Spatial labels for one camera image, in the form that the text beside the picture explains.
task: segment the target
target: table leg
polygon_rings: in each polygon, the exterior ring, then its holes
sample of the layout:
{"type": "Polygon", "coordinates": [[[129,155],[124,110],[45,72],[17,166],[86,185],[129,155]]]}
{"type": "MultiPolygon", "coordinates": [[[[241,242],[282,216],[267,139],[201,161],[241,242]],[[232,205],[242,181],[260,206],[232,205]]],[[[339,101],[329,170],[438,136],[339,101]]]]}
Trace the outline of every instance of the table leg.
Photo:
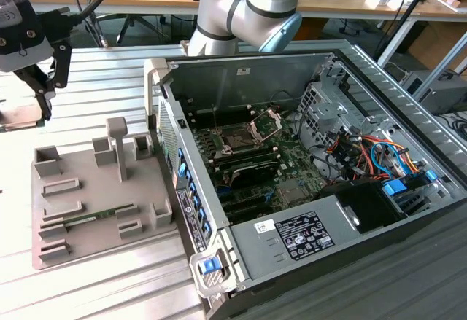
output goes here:
{"type": "Polygon", "coordinates": [[[404,38],[406,38],[407,34],[410,32],[410,29],[417,21],[415,19],[409,18],[407,21],[402,25],[399,32],[394,36],[393,40],[389,43],[385,51],[382,53],[381,57],[378,59],[378,65],[381,67],[385,67],[386,63],[391,59],[395,50],[399,47],[402,43],[404,38]]]}

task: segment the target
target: cluttered desk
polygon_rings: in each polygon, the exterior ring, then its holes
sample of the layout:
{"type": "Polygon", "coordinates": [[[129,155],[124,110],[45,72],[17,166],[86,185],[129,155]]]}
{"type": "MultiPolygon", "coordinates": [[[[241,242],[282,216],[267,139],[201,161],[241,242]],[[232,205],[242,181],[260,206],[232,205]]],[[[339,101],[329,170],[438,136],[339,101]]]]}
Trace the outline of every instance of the cluttered desk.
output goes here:
{"type": "Polygon", "coordinates": [[[189,42],[72,52],[102,2],[1,7],[1,88],[29,87],[42,125],[1,135],[6,317],[251,319],[356,277],[382,306],[341,316],[376,319],[465,274],[467,147],[413,83],[344,40],[292,42],[298,0],[200,0],[189,42]]]}
{"type": "MultiPolygon", "coordinates": [[[[48,11],[57,9],[64,5],[71,7],[72,11],[77,11],[75,0],[31,0],[36,11],[48,11]]],[[[99,12],[105,13],[136,13],[136,14],[197,14],[198,1],[196,0],[104,0],[99,6],[99,12]]],[[[406,7],[401,8],[398,16],[398,3],[394,5],[374,6],[367,0],[298,0],[297,10],[303,17],[319,18],[346,18],[362,20],[393,20],[400,19],[406,7]]],[[[387,47],[380,58],[380,64],[383,66],[391,58],[399,44],[405,39],[412,27],[418,21],[449,21],[449,22],[467,22],[467,15],[456,13],[450,8],[444,6],[437,0],[425,0],[417,5],[410,18],[404,23],[401,30],[394,37],[393,43],[387,47]]],[[[325,21],[316,23],[313,20],[304,21],[304,35],[300,39],[314,39],[310,37],[310,31],[319,32],[324,26],[325,21]]]]}

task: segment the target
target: metal bracket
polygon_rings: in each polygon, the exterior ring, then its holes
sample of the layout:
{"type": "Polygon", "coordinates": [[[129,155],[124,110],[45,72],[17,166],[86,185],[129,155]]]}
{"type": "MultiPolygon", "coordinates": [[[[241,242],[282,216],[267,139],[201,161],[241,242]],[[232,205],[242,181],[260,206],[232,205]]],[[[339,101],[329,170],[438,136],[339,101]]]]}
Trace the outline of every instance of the metal bracket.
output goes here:
{"type": "Polygon", "coordinates": [[[148,59],[144,62],[144,108],[148,127],[149,119],[153,115],[153,83],[161,86],[169,78],[171,69],[172,66],[169,66],[164,58],[148,59]]]}

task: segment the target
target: power supply label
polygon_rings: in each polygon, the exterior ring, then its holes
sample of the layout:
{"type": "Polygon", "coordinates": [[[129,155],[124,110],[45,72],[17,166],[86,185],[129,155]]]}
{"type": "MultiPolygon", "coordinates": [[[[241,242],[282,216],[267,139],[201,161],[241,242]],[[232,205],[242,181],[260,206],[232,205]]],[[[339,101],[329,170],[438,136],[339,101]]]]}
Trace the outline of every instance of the power supply label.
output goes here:
{"type": "Polygon", "coordinates": [[[315,211],[278,222],[276,229],[290,258],[294,260],[300,260],[334,246],[333,239],[315,211]]]}

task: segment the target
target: blue connector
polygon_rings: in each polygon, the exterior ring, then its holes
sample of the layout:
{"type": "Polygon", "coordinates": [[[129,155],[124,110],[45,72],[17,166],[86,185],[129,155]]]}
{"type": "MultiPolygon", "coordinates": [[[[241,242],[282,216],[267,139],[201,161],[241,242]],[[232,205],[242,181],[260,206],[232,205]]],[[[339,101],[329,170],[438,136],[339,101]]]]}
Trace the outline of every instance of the blue connector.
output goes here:
{"type": "Polygon", "coordinates": [[[195,194],[196,194],[196,186],[195,186],[195,183],[191,183],[191,184],[190,184],[190,192],[191,192],[191,195],[195,195],[195,194]]]}
{"type": "Polygon", "coordinates": [[[203,275],[206,275],[206,274],[221,270],[222,264],[220,263],[219,258],[213,257],[213,258],[206,259],[203,262],[199,263],[199,268],[201,269],[201,273],[203,275]]]}
{"type": "Polygon", "coordinates": [[[211,237],[211,225],[209,225],[208,222],[205,222],[204,225],[203,225],[203,231],[204,231],[204,234],[206,236],[206,238],[210,238],[211,237]]]}
{"type": "Polygon", "coordinates": [[[198,213],[198,220],[202,223],[206,220],[206,213],[204,212],[204,208],[200,208],[198,213]]]}
{"type": "Polygon", "coordinates": [[[182,163],[180,165],[180,168],[178,168],[178,176],[181,178],[183,176],[185,176],[185,173],[187,171],[187,164],[186,163],[182,163]]]}
{"type": "Polygon", "coordinates": [[[199,210],[201,207],[201,200],[199,199],[199,196],[195,195],[195,197],[193,198],[193,203],[195,206],[195,210],[199,210]]]}
{"type": "Polygon", "coordinates": [[[401,182],[400,179],[394,179],[390,182],[386,182],[384,188],[386,192],[391,196],[397,195],[398,193],[407,190],[407,187],[404,185],[403,182],[401,182]]]}
{"type": "Polygon", "coordinates": [[[426,171],[426,176],[428,179],[430,179],[432,182],[434,182],[435,180],[438,179],[438,176],[436,175],[436,173],[434,171],[432,171],[431,169],[426,171]]]}

